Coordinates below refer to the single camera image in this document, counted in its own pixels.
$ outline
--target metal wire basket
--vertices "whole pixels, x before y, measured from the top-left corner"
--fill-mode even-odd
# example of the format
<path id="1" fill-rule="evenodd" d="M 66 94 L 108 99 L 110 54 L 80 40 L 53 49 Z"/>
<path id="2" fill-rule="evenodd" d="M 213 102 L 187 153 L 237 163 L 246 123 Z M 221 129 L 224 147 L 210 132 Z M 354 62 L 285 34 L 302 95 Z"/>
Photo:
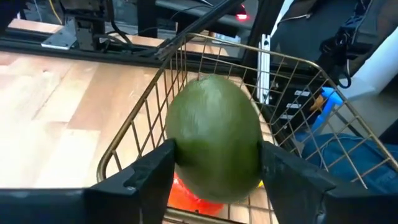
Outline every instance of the metal wire basket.
<path id="1" fill-rule="evenodd" d="M 366 188 L 369 187 L 367 176 L 377 168 L 389 166 L 394 172 L 398 170 L 398 163 L 391 153 L 347 102 L 328 75 L 316 64 L 200 34 L 189 35 L 206 39 L 201 65 L 215 61 L 216 65 L 212 71 L 214 74 L 217 74 L 219 66 L 230 68 L 225 78 L 235 82 L 252 100 L 259 114 L 264 140 L 273 142 L 334 174 L 344 169 L 350 175 L 341 178 L 357 182 Z M 217 45 L 218 52 L 214 52 L 214 57 L 207 57 L 205 49 L 213 41 L 221 45 Z M 223 61 L 221 58 L 225 51 L 224 45 L 269 54 L 280 61 L 279 68 L 276 72 L 267 72 Z M 187 71 L 187 50 L 189 49 L 186 41 L 182 40 L 179 50 L 169 57 L 150 81 L 100 160 L 98 182 L 121 171 L 134 162 L 134 159 L 139 159 L 167 139 L 164 133 L 164 119 L 169 103 L 190 79 L 198 75 L 208 75 L 208 71 L 205 73 L 201 67 L 195 73 Z M 294 65 L 290 72 L 283 69 L 285 62 Z M 235 68 L 240 68 L 243 74 L 233 73 Z M 296 72 L 302 68 L 312 71 L 313 74 L 303 77 Z M 249 72 L 260 74 L 257 85 L 243 82 Z M 352 139 L 355 144 L 347 144 L 345 139 Z M 128 141 L 128 149 L 119 149 L 122 141 Z M 360 150 L 358 148 L 364 145 L 368 146 L 369 142 L 374 145 L 382 159 L 371 167 L 359 167 L 355 150 Z M 343 150 L 339 156 L 326 158 L 325 148 L 331 144 L 336 144 Z M 224 206 L 217 218 L 201 218 L 200 214 L 194 217 L 191 213 L 176 211 L 173 208 L 168 208 L 165 218 L 169 223 L 278 223 L 264 187 L 255 190 L 245 202 Z"/>

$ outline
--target light wood tabletop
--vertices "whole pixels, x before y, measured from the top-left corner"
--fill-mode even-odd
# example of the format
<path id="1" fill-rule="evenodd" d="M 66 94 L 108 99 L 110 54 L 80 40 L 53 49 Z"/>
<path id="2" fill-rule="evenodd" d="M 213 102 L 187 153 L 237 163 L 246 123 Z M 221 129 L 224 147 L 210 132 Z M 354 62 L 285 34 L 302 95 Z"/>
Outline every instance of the light wood tabletop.
<path id="1" fill-rule="evenodd" d="M 10 27 L 42 32 L 61 28 L 18 19 Z M 147 37 L 129 38 L 143 45 L 162 42 Z M 188 44 L 187 49 L 203 52 L 200 44 Z M 217 54 L 219 48 L 207 47 L 205 52 Z M 65 188 L 95 184 L 101 156 L 157 70 L 0 52 L 0 187 Z M 165 98 L 164 87 L 159 88 L 163 93 L 160 97 Z M 155 102 L 154 96 L 149 97 L 149 108 L 155 108 L 157 105 L 151 102 Z M 145 114 L 140 111 L 136 125 L 147 134 Z M 124 167 L 137 157 L 135 143 L 128 138 L 131 137 L 124 139 L 118 149 Z M 110 163 L 108 175 L 115 172 L 116 164 Z M 258 209 L 268 207 L 265 190 L 257 189 L 241 205 L 231 206 L 230 219 L 277 223 L 274 215 L 270 218 L 268 212 Z M 227 218 L 227 206 L 220 216 Z"/>

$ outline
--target green avocado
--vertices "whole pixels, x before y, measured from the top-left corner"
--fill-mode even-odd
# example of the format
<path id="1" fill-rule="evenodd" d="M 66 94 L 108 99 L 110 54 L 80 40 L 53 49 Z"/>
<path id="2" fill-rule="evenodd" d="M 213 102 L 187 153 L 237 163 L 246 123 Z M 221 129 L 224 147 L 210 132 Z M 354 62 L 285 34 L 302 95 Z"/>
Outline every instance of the green avocado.
<path id="1" fill-rule="evenodd" d="M 258 186 L 261 127 L 233 82 L 218 75 L 192 80 L 170 104 L 165 123 L 177 144 L 175 171 L 197 197 L 237 202 Z"/>

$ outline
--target blue jeans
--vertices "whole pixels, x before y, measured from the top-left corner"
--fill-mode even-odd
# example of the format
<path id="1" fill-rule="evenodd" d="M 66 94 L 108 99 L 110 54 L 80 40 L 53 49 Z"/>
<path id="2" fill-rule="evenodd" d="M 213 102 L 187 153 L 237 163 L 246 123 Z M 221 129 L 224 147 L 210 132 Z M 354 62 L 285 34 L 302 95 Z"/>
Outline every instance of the blue jeans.
<path id="1" fill-rule="evenodd" d="M 319 168 L 324 168 L 325 165 L 329 166 L 332 162 L 344 155 L 340 144 L 333 134 L 319 135 L 315 137 L 315 142 L 319 147 L 331 138 L 333 138 L 333 140 L 320 149 L 325 164 L 322 164 L 319 153 L 315 153 L 309 158 L 309 162 L 315 164 Z M 351 136 L 349 134 L 339 134 L 338 139 L 347 152 L 363 140 L 363 138 Z M 306 143 L 302 152 L 302 157 L 304 159 L 316 151 L 315 142 L 309 141 Z M 398 146 L 385 145 L 385 147 L 392 156 L 398 160 Z M 349 158 L 353 161 L 359 174 L 363 174 L 372 167 L 380 164 L 386 157 L 381 150 L 377 148 L 375 142 L 367 140 L 350 152 Z M 346 181 L 352 181 L 357 178 L 353 166 L 350 164 L 347 157 L 342 158 L 339 162 L 330 167 L 329 173 Z M 398 193 L 398 174 L 388 162 L 366 174 L 363 180 L 368 189 L 375 193 Z"/>

